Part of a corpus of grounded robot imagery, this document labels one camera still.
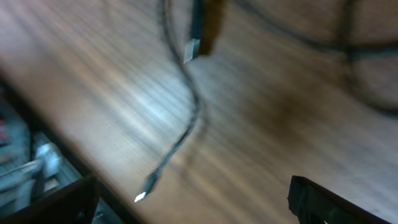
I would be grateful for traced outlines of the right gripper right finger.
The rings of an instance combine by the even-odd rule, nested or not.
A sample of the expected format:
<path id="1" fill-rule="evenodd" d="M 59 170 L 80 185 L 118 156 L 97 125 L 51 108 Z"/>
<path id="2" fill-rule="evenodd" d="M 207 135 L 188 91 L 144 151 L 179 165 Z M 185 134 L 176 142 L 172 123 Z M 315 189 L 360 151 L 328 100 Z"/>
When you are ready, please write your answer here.
<path id="1" fill-rule="evenodd" d="M 388 224 L 310 179 L 294 175 L 287 197 L 289 210 L 306 224 Z"/>

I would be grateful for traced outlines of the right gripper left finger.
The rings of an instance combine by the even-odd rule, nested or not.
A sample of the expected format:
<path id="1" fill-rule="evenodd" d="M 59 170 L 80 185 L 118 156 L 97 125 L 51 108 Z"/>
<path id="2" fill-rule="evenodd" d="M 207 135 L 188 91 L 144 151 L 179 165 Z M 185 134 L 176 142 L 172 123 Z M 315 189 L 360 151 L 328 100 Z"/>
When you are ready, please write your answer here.
<path id="1" fill-rule="evenodd" d="M 1 220 L 1 224 L 90 224 L 100 198 L 96 177 L 87 175 Z"/>

